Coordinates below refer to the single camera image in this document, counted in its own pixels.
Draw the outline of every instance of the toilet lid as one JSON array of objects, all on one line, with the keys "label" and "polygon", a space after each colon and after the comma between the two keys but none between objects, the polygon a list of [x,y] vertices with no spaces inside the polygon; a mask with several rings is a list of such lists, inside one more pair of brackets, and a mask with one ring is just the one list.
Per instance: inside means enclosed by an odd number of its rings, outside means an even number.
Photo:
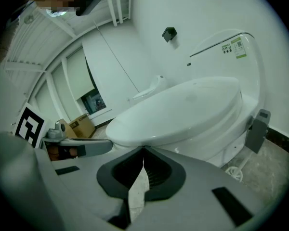
[{"label": "toilet lid", "polygon": [[160,92],[117,116],[106,129],[123,146],[162,145],[196,136],[241,104],[232,77],[194,79]]}]

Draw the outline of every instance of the warning label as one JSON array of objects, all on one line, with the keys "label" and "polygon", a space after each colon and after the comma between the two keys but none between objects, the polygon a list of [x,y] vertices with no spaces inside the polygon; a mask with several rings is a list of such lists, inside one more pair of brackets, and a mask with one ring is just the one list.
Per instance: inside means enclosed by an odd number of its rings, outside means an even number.
[{"label": "warning label", "polygon": [[222,51],[223,51],[224,53],[231,52],[232,50],[231,50],[230,44],[222,45]]},{"label": "warning label", "polygon": [[241,58],[246,56],[246,52],[240,37],[231,41],[232,49],[235,52],[236,58]]}]

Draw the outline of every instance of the gray floor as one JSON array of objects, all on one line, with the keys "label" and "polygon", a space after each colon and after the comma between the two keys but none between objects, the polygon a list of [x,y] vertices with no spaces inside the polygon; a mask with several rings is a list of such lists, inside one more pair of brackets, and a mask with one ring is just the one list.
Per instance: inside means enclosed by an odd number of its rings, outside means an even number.
[{"label": "gray floor", "polygon": [[[97,129],[92,138],[107,139],[105,130],[106,126]],[[222,169],[226,170],[230,166],[238,166],[248,153],[249,149],[244,148]],[[272,142],[265,140],[259,153],[251,156],[242,172],[242,184],[256,192],[265,204],[269,204],[279,197],[289,185],[289,154]],[[149,180],[143,168],[129,191],[132,221],[143,210],[144,194],[148,190]]]}]

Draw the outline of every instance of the black strip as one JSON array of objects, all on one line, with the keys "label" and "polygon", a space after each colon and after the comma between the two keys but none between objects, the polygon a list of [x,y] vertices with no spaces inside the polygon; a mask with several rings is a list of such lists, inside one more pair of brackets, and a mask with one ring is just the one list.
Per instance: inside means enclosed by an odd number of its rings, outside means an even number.
[{"label": "black strip", "polygon": [[112,217],[108,222],[121,229],[126,229],[130,225],[131,217],[127,199],[123,200],[119,215]]},{"label": "black strip", "polygon": [[91,139],[91,138],[69,138],[70,141],[110,141],[111,140],[100,140],[100,139]]},{"label": "black strip", "polygon": [[57,175],[63,175],[63,174],[67,174],[70,172],[74,172],[79,170],[79,168],[77,166],[71,166],[71,167],[64,167],[64,168],[60,168],[60,169],[56,169],[56,173]]},{"label": "black strip", "polygon": [[83,119],[87,118],[88,116],[87,115],[84,115],[83,117],[81,118],[78,118],[79,121],[82,121]]},{"label": "black strip", "polygon": [[144,194],[145,201],[168,199],[181,189],[186,179],[184,168],[150,146],[139,146],[102,165],[97,171],[97,181],[109,196],[127,199],[143,168],[143,160],[150,183],[150,190]]},{"label": "black strip", "polygon": [[108,125],[113,119],[114,119],[114,118],[112,118],[112,119],[110,119],[110,120],[108,120],[108,121],[105,121],[105,122],[103,122],[103,123],[101,123],[101,124],[99,124],[99,125],[96,125],[96,126],[95,126],[95,129],[98,129],[98,128],[101,128],[101,127],[103,127],[103,126]]},{"label": "black strip", "polygon": [[95,133],[96,129],[89,135],[88,139],[92,138],[93,134]]},{"label": "black strip", "polygon": [[129,189],[143,167],[141,150],[142,146],[98,169],[96,179],[110,197],[128,199]]},{"label": "black strip", "polygon": [[84,144],[79,145],[76,148],[77,148],[77,156],[85,156],[87,154],[86,146]]},{"label": "black strip", "polygon": [[269,128],[268,133],[266,134],[266,139],[289,153],[289,138],[287,136]]},{"label": "black strip", "polygon": [[150,183],[150,190],[144,194],[145,202],[169,199],[182,188],[186,179],[182,165],[150,146],[144,147],[144,160]]},{"label": "black strip", "polygon": [[252,218],[252,214],[225,187],[215,188],[212,192],[237,227]]},{"label": "black strip", "polygon": [[97,89],[97,91],[98,91],[98,88],[97,88],[97,86],[96,86],[96,84],[95,84],[95,81],[94,81],[94,79],[93,79],[92,73],[91,73],[91,71],[90,71],[90,68],[89,68],[89,65],[88,65],[88,62],[87,62],[87,58],[85,57],[85,59],[86,59],[87,70],[88,70],[88,73],[89,73],[89,76],[90,76],[90,80],[91,80],[91,82],[92,82],[92,85],[93,85],[94,88]]}]

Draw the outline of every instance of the white toilet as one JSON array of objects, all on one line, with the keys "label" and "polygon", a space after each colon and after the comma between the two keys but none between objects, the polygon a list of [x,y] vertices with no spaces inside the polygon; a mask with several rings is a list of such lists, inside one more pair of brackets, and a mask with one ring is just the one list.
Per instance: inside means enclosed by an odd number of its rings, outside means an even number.
[{"label": "white toilet", "polygon": [[140,93],[138,93],[137,95],[135,95],[132,98],[132,103],[133,104],[137,104],[149,97],[152,97],[153,95],[166,90],[168,88],[168,84],[166,79],[164,78],[164,76],[162,75],[156,75],[154,76],[150,87]]},{"label": "white toilet", "polygon": [[195,79],[138,103],[108,125],[106,134],[117,148],[150,145],[218,167],[243,148],[265,98],[255,38],[236,29],[222,31],[190,56]]}]

